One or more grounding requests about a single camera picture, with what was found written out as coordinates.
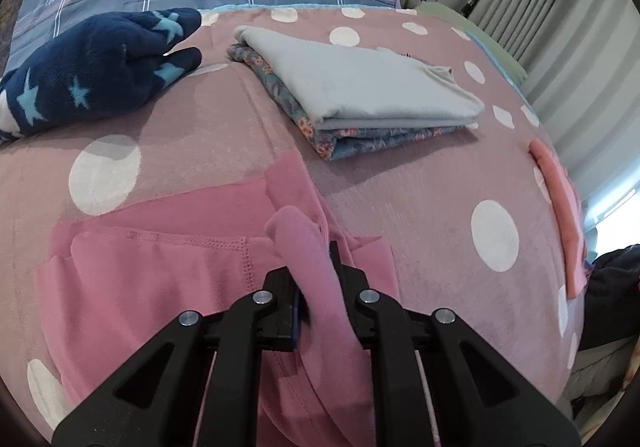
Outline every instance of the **light blue star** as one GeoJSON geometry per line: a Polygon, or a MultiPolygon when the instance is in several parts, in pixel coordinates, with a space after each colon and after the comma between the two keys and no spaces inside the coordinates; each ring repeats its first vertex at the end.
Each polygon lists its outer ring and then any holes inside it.
{"type": "Polygon", "coordinates": [[[156,31],[165,31],[166,30],[166,43],[168,44],[174,37],[177,35],[182,37],[184,35],[184,31],[182,30],[182,26],[178,23],[178,14],[175,12],[171,12],[169,17],[163,17],[161,13],[152,12],[155,17],[159,19],[158,24],[156,24],[152,30],[156,31]]]}
{"type": "Polygon", "coordinates": [[[84,109],[89,109],[89,104],[86,101],[86,95],[89,93],[89,88],[81,88],[80,81],[78,77],[74,77],[74,83],[72,86],[68,87],[69,93],[74,98],[74,104],[76,107],[84,107],[84,109]]]}
{"type": "Polygon", "coordinates": [[[47,120],[40,114],[38,108],[36,108],[36,97],[38,96],[38,87],[31,88],[29,83],[29,77],[31,69],[27,70],[27,76],[24,79],[24,91],[15,97],[20,107],[24,111],[24,117],[29,122],[29,125],[33,126],[34,120],[47,120]]]}
{"type": "Polygon", "coordinates": [[[182,68],[174,66],[171,62],[161,64],[160,69],[154,72],[155,75],[164,80],[164,87],[175,82],[183,73],[184,70],[182,68]]]}

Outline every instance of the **pink cloth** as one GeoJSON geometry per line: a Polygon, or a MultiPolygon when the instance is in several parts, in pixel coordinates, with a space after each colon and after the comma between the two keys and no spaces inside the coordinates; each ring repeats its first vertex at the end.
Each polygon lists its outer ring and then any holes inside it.
{"type": "Polygon", "coordinates": [[[582,232],[580,196],[553,149],[542,140],[532,140],[529,143],[529,152],[538,163],[545,178],[560,230],[566,293],[569,299],[575,299],[587,285],[584,271],[586,248],[582,232]]]}
{"type": "Polygon", "coordinates": [[[287,265],[310,319],[295,353],[263,355],[258,443],[373,445],[369,355],[346,315],[331,240],[372,287],[398,297],[386,241],[340,231],[297,151],[238,184],[59,224],[36,279],[63,387],[80,402],[180,312],[223,311],[287,265]]]}

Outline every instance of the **polka dot bedsheet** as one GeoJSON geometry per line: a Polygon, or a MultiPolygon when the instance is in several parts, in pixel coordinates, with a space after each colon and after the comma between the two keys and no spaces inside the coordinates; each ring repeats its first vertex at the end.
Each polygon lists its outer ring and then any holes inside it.
{"type": "Polygon", "coordinates": [[[389,240],[405,307],[454,309],[547,397],[560,396],[583,300],[567,300],[558,224],[527,152],[548,138],[463,31],[414,10],[276,8],[204,13],[186,45],[201,48],[201,67],[157,102],[0,152],[0,376],[46,437],[69,411],[34,290],[51,227],[235,182],[292,147],[348,233],[389,240]],[[486,109],[452,134],[324,162],[253,72],[226,56],[240,25],[451,66],[486,109]]]}

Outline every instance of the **folded clothes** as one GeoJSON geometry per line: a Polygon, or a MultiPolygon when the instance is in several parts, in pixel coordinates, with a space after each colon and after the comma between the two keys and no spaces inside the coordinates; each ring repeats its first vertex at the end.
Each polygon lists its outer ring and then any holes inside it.
{"type": "Polygon", "coordinates": [[[191,8],[94,15],[43,44],[0,80],[0,140],[125,114],[200,65],[165,55],[200,27],[191,8]]]}
{"type": "Polygon", "coordinates": [[[250,46],[235,44],[227,50],[227,53],[234,61],[244,62],[254,71],[269,96],[298,126],[308,143],[313,146],[323,160],[337,160],[355,154],[375,152],[407,142],[425,140],[459,128],[451,126],[316,129],[300,103],[282,83],[282,80],[273,73],[273,70],[258,52],[250,46]]]}
{"type": "Polygon", "coordinates": [[[42,329],[73,403],[179,313],[225,311],[286,265],[308,308],[293,353],[262,356],[258,445],[369,447],[375,443],[370,358],[351,328],[328,255],[396,299],[391,249],[344,233],[285,153],[261,176],[60,223],[36,274],[42,329]],[[272,424],[279,441],[262,434],[272,424]]]}
{"type": "Polygon", "coordinates": [[[484,109],[450,68],[259,27],[239,26],[234,36],[264,58],[315,129],[460,126],[484,109]]]}

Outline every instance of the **pink garment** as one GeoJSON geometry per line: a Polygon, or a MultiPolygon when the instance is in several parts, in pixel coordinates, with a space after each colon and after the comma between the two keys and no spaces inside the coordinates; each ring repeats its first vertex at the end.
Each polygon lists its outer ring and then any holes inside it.
{"type": "Polygon", "coordinates": [[[372,287],[399,296],[386,241],[340,231],[297,151],[238,184],[59,224],[36,280],[63,387],[79,403],[180,312],[228,309],[287,265],[310,319],[295,353],[263,354],[258,443],[373,445],[370,360],[346,315],[332,240],[372,287]]]}
{"type": "Polygon", "coordinates": [[[586,247],[582,233],[580,196],[553,149],[542,140],[532,140],[529,143],[529,152],[545,177],[560,229],[567,297],[575,299],[587,284],[584,271],[586,247]]]}

